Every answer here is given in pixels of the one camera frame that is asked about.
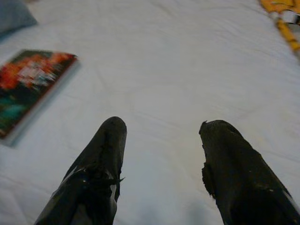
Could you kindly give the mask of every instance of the white bedsheet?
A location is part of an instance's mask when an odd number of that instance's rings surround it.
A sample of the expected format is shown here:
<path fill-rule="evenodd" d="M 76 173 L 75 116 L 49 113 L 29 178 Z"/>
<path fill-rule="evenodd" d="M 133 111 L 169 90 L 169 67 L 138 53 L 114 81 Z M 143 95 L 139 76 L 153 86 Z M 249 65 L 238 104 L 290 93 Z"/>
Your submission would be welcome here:
<path fill-rule="evenodd" d="M 204 120 L 232 123 L 300 204 L 297 59 L 256 0 L 38 0 L 0 41 L 75 53 L 81 68 L 13 147 L 0 224 L 31 225 L 100 124 L 127 124 L 115 225 L 220 225 L 202 183 Z"/>

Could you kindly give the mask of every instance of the white blanket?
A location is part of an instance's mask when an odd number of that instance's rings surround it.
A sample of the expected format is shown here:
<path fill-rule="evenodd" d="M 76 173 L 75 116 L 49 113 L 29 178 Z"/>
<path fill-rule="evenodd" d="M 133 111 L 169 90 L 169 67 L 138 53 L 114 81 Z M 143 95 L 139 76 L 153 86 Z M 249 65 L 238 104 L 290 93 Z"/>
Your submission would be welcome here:
<path fill-rule="evenodd" d="M 0 146 L 0 224 L 31 225 L 101 123 L 127 124 L 115 225 L 221 225 L 202 183 L 204 120 L 232 123 L 300 204 L 297 59 L 256 0 L 39 0 L 0 41 L 81 68 L 13 147 Z"/>

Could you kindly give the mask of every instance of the yellow cloth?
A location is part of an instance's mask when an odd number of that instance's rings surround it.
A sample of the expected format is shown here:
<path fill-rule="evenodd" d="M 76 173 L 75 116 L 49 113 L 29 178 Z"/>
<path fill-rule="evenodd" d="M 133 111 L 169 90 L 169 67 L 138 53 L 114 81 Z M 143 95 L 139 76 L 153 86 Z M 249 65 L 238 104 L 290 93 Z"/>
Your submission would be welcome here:
<path fill-rule="evenodd" d="M 288 42 L 291 49 L 296 52 L 300 50 L 300 44 L 288 27 L 287 22 L 295 23 L 300 15 L 300 0 L 259 0 L 264 9 L 270 13 L 278 13 L 278 17 L 272 17 L 275 19 L 276 26 L 281 35 Z M 285 13 L 294 13 L 292 15 L 292 21 L 284 21 Z"/>

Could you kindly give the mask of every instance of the book cover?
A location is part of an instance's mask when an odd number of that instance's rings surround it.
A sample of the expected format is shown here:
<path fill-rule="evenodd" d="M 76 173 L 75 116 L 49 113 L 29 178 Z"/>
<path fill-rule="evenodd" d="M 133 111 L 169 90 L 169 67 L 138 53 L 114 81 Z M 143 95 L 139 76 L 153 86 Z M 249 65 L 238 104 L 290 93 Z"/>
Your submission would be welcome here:
<path fill-rule="evenodd" d="M 260 3 L 300 59 L 300 0 L 260 0 Z"/>
<path fill-rule="evenodd" d="M 2 141 L 16 136 L 15 130 L 22 126 L 23 120 L 66 76 L 75 62 L 77 57 L 65 52 L 22 50 L 0 67 Z"/>

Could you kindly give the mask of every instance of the pillow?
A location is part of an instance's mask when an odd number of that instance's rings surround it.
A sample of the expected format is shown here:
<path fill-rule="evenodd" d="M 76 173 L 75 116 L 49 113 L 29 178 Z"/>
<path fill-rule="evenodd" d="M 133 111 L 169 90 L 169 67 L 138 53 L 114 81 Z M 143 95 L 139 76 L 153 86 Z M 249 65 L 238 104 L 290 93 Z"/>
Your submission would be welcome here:
<path fill-rule="evenodd" d="M 0 36 L 10 30 L 37 24 L 23 0 L 0 0 Z"/>

